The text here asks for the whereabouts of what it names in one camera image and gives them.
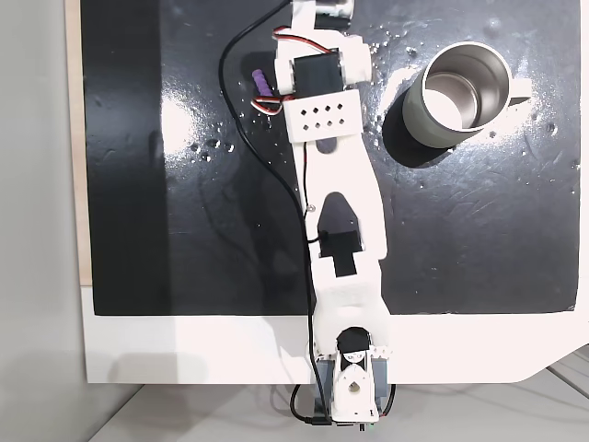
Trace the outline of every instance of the black mat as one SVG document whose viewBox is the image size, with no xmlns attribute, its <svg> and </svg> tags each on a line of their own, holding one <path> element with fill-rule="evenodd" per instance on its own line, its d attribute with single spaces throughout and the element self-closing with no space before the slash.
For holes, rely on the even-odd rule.
<svg viewBox="0 0 589 442">
<path fill-rule="evenodd" d="M 239 141 L 216 77 L 229 39 L 277 3 L 82 0 L 97 314 L 306 313 L 294 209 Z M 361 95 L 391 312 L 574 308 L 579 1 L 356 3 L 350 32 L 374 44 L 375 82 Z M 251 71 L 273 76 L 271 27 L 289 21 L 286 12 L 243 41 L 227 75 L 253 140 L 295 185 L 283 117 L 269 122 L 248 105 Z M 397 98 L 440 48 L 464 40 L 497 49 L 535 96 L 455 150 L 423 148 Z"/>
</svg>

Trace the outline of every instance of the wooden edge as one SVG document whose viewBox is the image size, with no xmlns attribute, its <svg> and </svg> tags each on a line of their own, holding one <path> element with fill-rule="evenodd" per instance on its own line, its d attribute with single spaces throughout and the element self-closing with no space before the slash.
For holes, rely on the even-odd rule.
<svg viewBox="0 0 589 442">
<path fill-rule="evenodd" d="M 65 32 L 79 277 L 81 286 L 92 286 L 80 0 L 65 0 Z"/>
</svg>

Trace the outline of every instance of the purple marker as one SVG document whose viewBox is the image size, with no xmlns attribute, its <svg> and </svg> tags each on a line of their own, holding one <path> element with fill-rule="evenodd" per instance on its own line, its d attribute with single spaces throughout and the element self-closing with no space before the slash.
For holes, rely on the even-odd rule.
<svg viewBox="0 0 589 442">
<path fill-rule="evenodd" d="M 254 72 L 251 73 L 252 78 L 256 82 L 256 87 L 261 96 L 263 97 L 273 97 L 272 89 L 268 86 L 268 81 L 266 81 L 266 76 L 261 71 L 261 69 L 256 69 Z"/>
</svg>

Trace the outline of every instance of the metal mug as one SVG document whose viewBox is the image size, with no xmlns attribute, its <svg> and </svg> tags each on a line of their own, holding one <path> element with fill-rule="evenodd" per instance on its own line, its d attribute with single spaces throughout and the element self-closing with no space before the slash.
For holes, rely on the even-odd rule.
<svg viewBox="0 0 589 442">
<path fill-rule="evenodd" d="M 514 79 L 492 47 L 464 41 L 442 49 L 420 73 L 405 97 L 403 120 L 423 145 L 448 148 L 531 94 L 531 80 Z"/>
</svg>

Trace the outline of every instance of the wire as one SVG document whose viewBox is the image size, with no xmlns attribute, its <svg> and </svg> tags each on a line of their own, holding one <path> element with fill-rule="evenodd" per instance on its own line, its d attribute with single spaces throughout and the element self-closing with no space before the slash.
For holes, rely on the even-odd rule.
<svg viewBox="0 0 589 442">
<path fill-rule="evenodd" d="M 297 385 L 294 386 L 293 393 L 291 394 L 291 413 L 299 421 L 306 423 L 305 417 L 302 416 L 301 414 L 299 414 L 299 412 L 296 410 L 296 407 L 295 407 L 296 395 L 298 394 L 298 391 L 300 389 L 301 389 L 301 385 L 300 384 L 297 384 Z"/>
<path fill-rule="evenodd" d="M 562 382 L 567 384 L 569 387 L 571 387 L 577 393 L 581 394 L 586 399 L 589 399 L 589 393 L 587 393 L 585 390 L 583 390 L 581 387 L 579 387 L 577 384 L 575 384 L 571 380 L 565 378 L 561 373 L 559 373 L 557 370 L 555 370 L 552 366 L 547 366 L 546 370 L 548 370 L 550 373 L 552 373 L 554 376 L 556 376 Z"/>
<path fill-rule="evenodd" d="M 279 28 L 276 28 L 272 32 L 272 37 L 277 41 L 280 41 L 280 40 L 299 41 L 301 43 L 311 46 L 312 48 L 318 50 L 319 52 L 323 52 L 323 53 L 330 53 L 331 52 L 331 49 L 328 49 L 325 46 L 317 43 L 316 41 L 312 41 L 306 37 L 301 37 L 300 35 L 293 35 L 293 34 L 282 34 L 281 32 L 285 29 L 288 29 L 288 27 L 280 26 Z"/>
<path fill-rule="evenodd" d="M 305 215 L 303 218 L 306 219 L 306 213 L 309 211 L 309 202 L 306 197 L 306 141 L 303 144 L 303 195 L 305 196 Z"/>
<path fill-rule="evenodd" d="M 287 95 L 286 97 L 255 97 L 250 104 L 255 110 L 273 117 L 283 111 L 283 102 L 290 99 L 293 99 L 292 95 Z M 279 107 L 278 109 L 270 109 L 267 106 L 261 105 L 261 103 L 278 104 Z"/>
<path fill-rule="evenodd" d="M 229 98 L 229 94 L 227 93 L 227 87 L 225 84 L 225 61 L 227 59 L 227 55 L 231 52 L 231 50 L 236 46 L 244 37 L 246 37 L 251 31 L 258 28 L 260 25 L 264 24 L 270 18 L 278 14 L 281 10 L 291 4 L 291 0 L 283 0 L 279 5 L 277 5 L 274 9 L 266 13 L 264 16 L 258 18 L 254 21 L 251 25 L 247 26 L 241 32 L 239 32 L 223 49 L 221 53 L 221 57 L 219 58 L 219 69 L 218 69 L 218 77 L 219 77 L 219 87 L 221 88 L 221 93 L 225 100 L 225 104 L 229 109 L 229 113 L 231 113 L 231 117 L 233 118 L 237 132 L 239 136 L 245 143 L 246 147 L 249 151 L 253 154 L 253 156 L 259 161 L 259 163 L 271 173 L 271 175 L 284 187 L 286 193 L 288 194 L 289 198 L 294 204 L 296 209 L 296 214 L 298 217 L 298 221 L 301 227 L 301 242 L 303 245 L 303 253 L 304 253 L 304 262 L 305 262 L 305 285 L 306 285 L 306 304 L 307 304 L 307 327 L 308 327 L 308 334 L 309 334 L 309 358 L 311 360 L 311 366 L 313 367 L 313 373 L 315 374 L 315 379 L 318 384 L 319 395 L 321 397 L 321 405 L 323 407 L 323 413 L 325 414 L 325 421 L 330 423 L 331 418 L 328 415 L 328 407 L 325 401 L 325 393 L 323 391 L 323 384 L 321 382 L 321 377 L 319 376 L 317 363 L 315 361 L 315 355 L 313 352 L 313 296 L 312 296 L 312 284 L 311 284 L 311 258 L 309 253 L 308 247 L 308 238 L 306 237 L 306 225 L 305 225 L 305 216 L 303 214 L 303 210 L 301 209 L 300 203 L 298 198 L 296 197 L 295 192 L 293 189 L 288 185 L 288 183 L 284 180 L 284 178 L 273 168 L 270 163 L 264 159 L 258 149 L 251 143 L 246 133 L 246 130 L 241 124 L 239 120 L 239 115 L 237 114 L 236 108 L 231 102 Z"/>
<path fill-rule="evenodd" d="M 388 393 L 388 401 L 385 410 L 381 414 L 381 417 L 386 417 L 390 413 L 390 409 L 393 408 L 393 401 L 395 400 L 395 393 L 397 392 L 397 384 L 390 386 L 390 393 Z"/>
</svg>

